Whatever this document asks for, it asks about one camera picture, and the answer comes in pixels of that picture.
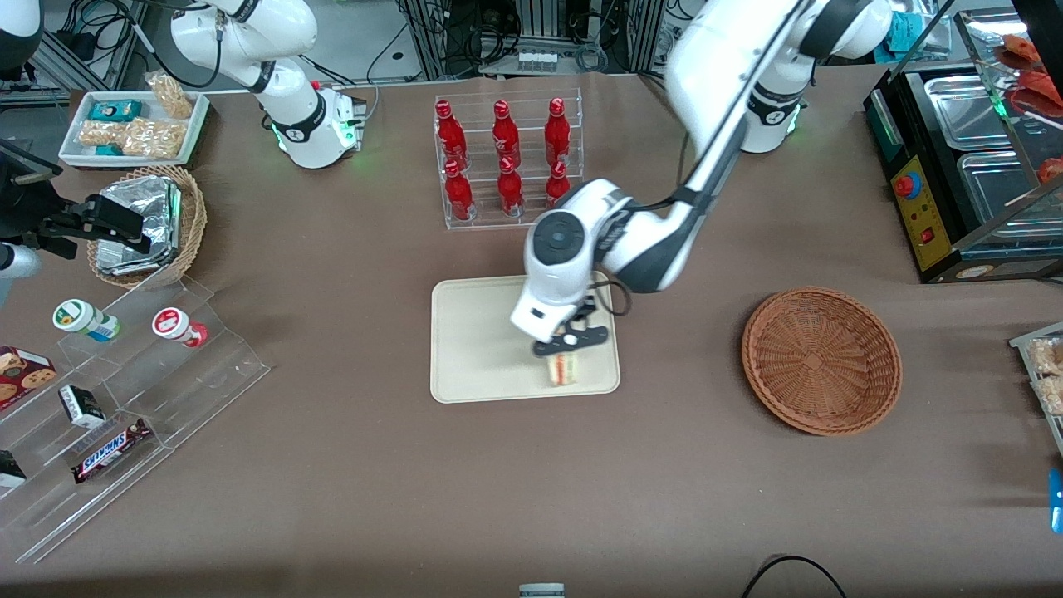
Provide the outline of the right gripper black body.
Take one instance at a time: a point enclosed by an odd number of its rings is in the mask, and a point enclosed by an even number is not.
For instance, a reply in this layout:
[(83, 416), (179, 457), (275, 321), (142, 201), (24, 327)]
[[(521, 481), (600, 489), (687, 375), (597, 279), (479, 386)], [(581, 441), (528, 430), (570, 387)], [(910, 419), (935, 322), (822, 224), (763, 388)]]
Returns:
[(51, 180), (63, 168), (1, 140), (1, 239), (4, 243), (48, 243), (61, 234), (52, 219), (65, 200)]

